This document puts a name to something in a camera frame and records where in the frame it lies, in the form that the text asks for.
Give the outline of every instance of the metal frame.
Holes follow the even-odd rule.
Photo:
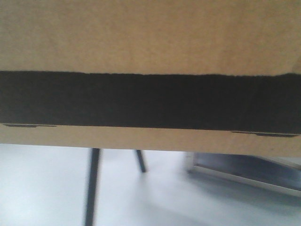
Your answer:
[[[218,171],[218,170],[215,170],[215,169],[210,169],[208,167],[203,167],[203,166],[196,165],[195,161],[194,161],[195,154],[196,153],[192,153],[192,152],[186,154],[186,170],[188,172],[194,172],[195,171],[195,172],[205,173],[205,174],[208,174],[208,175],[211,175],[211,176],[220,177],[220,178],[223,178],[223,179],[239,182],[239,183],[242,183],[242,184],[247,184],[247,185],[251,185],[251,186],[255,186],[255,187],[261,187],[261,188],[268,189],[268,190],[271,190],[271,191],[301,197],[301,191],[298,191],[298,190],[295,190],[295,189],[291,189],[291,188],[287,188],[287,187],[283,187],[283,186],[272,185],[272,184],[269,184],[269,183],[265,183],[265,182],[261,182],[261,181],[257,181],[257,180],[253,180],[253,179],[233,175],[233,174],[230,174],[230,173]]]

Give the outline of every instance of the cardboard box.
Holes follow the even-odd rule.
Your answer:
[[[1,125],[0,142],[301,156],[300,12],[299,0],[4,0],[0,122],[56,127]],[[102,73],[113,74],[104,82]],[[88,98],[100,89],[112,99]],[[96,120],[87,107],[100,97],[107,106]]]

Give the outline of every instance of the floor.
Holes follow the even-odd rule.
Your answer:
[[[301,199],[200,174],[184,153],[104,150],[96,226],[299,226]],[[0,226],[83,225],[89,149],[0,145]]]

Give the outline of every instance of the chair leg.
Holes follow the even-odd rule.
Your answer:
[[[96,188],[97,188],[97,173],[98,173],[98,164],[100,158],[101,158],[101,149],[92,148],[89,185],[87,191],[85,226],[93,226],[95,197],[96,197]]]
[[[144,162],[144,159],[143,159],[143,153],[141,150],[135,150],[136,151],[136,154],[137,154],[137,158],[138,158],[138,161],[139,161],[139,166],[140,166],[140,170],[142,173],[145,173],[146,172],[146,167],[145,167],[145,162]]]

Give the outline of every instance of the cardboard surface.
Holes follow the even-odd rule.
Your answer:
[[[5,70],[301,73],[301,1],[2,0]],[[301,156],[300,136],[195,129],[0,125],[0,142]]]
[[[301,73],[300,0],[2,0],[0,70]]]
[[[260,137],[195,129],[93,126],[14,128],[0,125],[0,143],[301,156],[301,136]]]

